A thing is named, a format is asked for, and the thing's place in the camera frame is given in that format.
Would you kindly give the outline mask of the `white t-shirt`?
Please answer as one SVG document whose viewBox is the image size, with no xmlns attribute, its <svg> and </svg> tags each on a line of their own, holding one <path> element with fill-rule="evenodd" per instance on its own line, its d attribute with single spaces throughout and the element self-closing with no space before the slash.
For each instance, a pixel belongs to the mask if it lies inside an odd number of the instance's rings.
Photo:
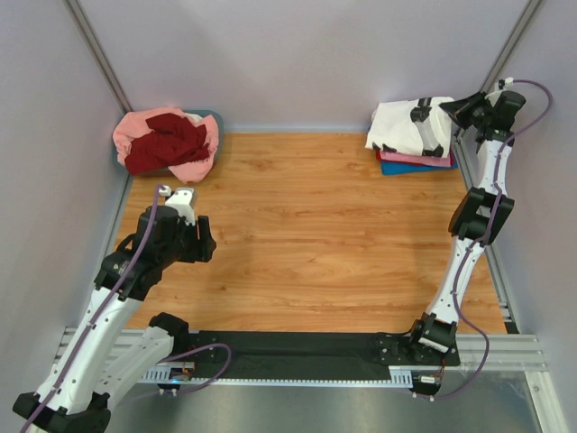
<svg viewBox="0 0 577 433">
<path fill-rule="evenodd" d="M 371 115 L 365 148 L 446 158 L 453 123 L 441 104 L 453 101 L 452 97 L 423 97 L 379 103 Z"/>
</svg>

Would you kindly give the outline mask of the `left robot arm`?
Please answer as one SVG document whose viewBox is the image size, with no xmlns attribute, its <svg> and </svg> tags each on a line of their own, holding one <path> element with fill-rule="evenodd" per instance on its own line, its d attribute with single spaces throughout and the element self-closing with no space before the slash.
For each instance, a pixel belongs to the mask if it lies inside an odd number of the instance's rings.
<svg viewBox="0 0 577 433">
<path fill-rule="evenodd" d="M 154 316 L 112 364 L 105 361 L 125 324 L 173 263 L 207 263 L 216 248 L 207 216 L 189 205 L 152 206 L 137 230 L 103 261 L 85 316 L 48 378 L 20 394 L 24 432 L 103 432 L 126 393 L 155 364 L 198 354 L 188 323 Z"/>
</svg>

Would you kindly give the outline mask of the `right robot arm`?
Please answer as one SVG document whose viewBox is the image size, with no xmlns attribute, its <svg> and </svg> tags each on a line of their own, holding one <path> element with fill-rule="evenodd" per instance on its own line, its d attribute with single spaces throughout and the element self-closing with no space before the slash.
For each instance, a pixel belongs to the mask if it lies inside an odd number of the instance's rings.
<svg viewBox="0 0 577 433">
<path fill-rule="evenodd" d="M 452 216 L 452 257 L 444 279 L 406 342 L 408 357 L 417 364 L 456 348 L 455 335 L 463 319 L 461 305 L 472 272 L 515 204 L 507 194 L 506 172 L 515 140 L 511 128 L 525 103 L 518 92 L 499 90 L 495 97 L 478 92 L 440 105 L 458 127 L 476 130 L 479 182 L 468 190 Z"/>
</svg>

